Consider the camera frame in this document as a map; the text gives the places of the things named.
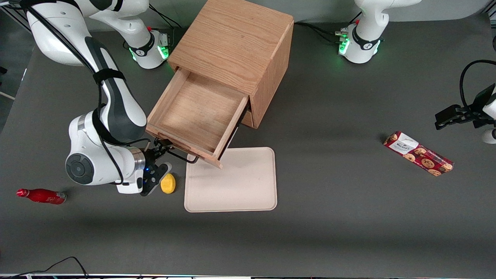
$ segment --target red bottle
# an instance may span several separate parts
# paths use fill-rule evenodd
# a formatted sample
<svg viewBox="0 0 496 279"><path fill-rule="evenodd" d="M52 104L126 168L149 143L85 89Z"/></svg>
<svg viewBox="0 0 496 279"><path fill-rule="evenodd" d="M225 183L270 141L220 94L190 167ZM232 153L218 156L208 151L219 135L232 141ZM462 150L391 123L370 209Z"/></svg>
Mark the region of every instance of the red bottle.
<svg viewBox="0 0 496 279"><path fill-rule="evenodd" d="M19 197L26 197L37 203L60 205L65 202L67 196L62 192L50 191L47 189L19 189L17 190Z"/></svg>

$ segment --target cookie illustration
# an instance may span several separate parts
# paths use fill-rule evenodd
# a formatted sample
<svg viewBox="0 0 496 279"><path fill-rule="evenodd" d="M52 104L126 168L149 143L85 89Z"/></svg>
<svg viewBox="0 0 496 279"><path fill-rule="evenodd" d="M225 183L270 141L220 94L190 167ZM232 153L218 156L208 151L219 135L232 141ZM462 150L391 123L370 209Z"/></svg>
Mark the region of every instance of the cookie illustration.
<svg viewBox="0 0 496 279"><path fill-rule="evenodd" d="M425 152L427 152L425 149L423 148L417 148L416 150L413 151L415 154L417 155L420 155L420 154L424 154Z"/></svg>
<svg viewBox="0 0 496 279"><path fill-rule="evenodd" d="M428 170L428 172L430 172L430 173L431 173L432 175L434 175L434 176L439 176L439 175L441 175L441 173L440 173L440 172L438 172L438 171L436 171L435 169L430 169L430 170Z"/></svg>
<svg viewBox="0 0 496 279"><path fill-rule="evenodd" d="M403 155L403 157L405 159L409 160L410 162L414 162L415 161L415 156L413 154L407 153L407 154Z"/></svg>
<svg viewBox="0 0 496 279"><path fill-rule="evenodd" d="M386 141L385 141L383 144L384 144L384 145L386 145L388 142L390 142L390 141L395 141L395 140L397 140L397 139L398 139L398 136L397 136L396 134L392 134L390 137L388 137L388 138L386 139Z"/></svg>
<svg viewBox="0 0 496 279"><path fill-rule="evenodd" d="M421 163L426 168L429 168L429 169L434 168L434 163L429 159L424 158L424 159L422 159Z"/></svg>
<svg viewBox="0 0 496 279"><path fill-rule="evenodd" d="M453 166L451 164L446 163L442 166L442 168L445 168L446 169L445 171L450 171L453 169Z"/></svg>

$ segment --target gray table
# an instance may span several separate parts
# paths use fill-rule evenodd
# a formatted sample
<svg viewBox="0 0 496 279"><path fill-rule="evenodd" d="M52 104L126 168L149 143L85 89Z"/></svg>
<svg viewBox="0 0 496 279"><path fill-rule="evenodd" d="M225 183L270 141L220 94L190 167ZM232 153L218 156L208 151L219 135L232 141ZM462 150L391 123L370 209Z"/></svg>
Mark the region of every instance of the gray table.
<svg viewBox="0 0 496 279"><path fill-rule="evenodd" d="M142 70L117 33L95 36L149 113L170 68ZM163 160L174 165L173 195L70 181L67 128L96 106L97 89L85 69L35 50L0 138L0 271L74 255L91 273L496 278L496 146L471 124L434 128L435 113L460 103L463 67L496 59L489 20L391 23L384 37L376 57L353 65L295 27L288 71L260 128L241 127L231 144L274 149L278 206L265 212L186 212L185 164L172 156ZM494 82L495 70L471 69L467 98ZM454 170L434 177L382 146L396 130ZM15 196L20 187L69 198L36 204Z"/></svg>

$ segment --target bottle cap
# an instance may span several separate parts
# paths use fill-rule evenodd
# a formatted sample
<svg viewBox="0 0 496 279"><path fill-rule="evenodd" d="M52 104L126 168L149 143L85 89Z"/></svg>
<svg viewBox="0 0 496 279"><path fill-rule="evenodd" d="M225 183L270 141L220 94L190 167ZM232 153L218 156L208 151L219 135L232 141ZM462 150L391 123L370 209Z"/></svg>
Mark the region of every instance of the bottle cap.
<svg viewBox="0 0 496 279"><path fill-rule="evenodd" d="M17 196L19 197L26 197L27 195L29 195L29 190L27 189L19 189L17 190Z"/></svg>

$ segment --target green indicator light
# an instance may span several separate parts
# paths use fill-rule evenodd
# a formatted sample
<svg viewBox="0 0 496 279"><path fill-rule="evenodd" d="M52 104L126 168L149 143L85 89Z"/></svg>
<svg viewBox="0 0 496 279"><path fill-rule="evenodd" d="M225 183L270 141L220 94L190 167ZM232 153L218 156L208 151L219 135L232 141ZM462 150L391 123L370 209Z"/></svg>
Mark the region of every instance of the green indicator light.
<svg viewBox="0 0 496 279"><path fill-rule="evenodd" d="M339 47L339 53L345 54L349 44L350 44L350 39L346 38L346 40L341 43L342 46Z"/></svg>
<svg viewBox="0 0 496 279"><path fill-rule="evenodd" d="M162 59L167 59L167 57L169 57L169 48L168 47L157 46L157 49L160 52Z"/></svg>
<svg viewBox="0 0 496 279"><path fill-rule="evenodd" d="M134 61L136 61L136 57L134 56L134 53L132 52L131 48L129 48L129 52L131 52L132 59L133 59Z"/></svg>
<svg viewBox="0 0 496 279"><path fill-rule="evenodd" d="M379 49L379 44L380 44L380 40L377 42L377 46L375 47L375 50L373 51L374 54L377 53L377 50Z"/></svg>

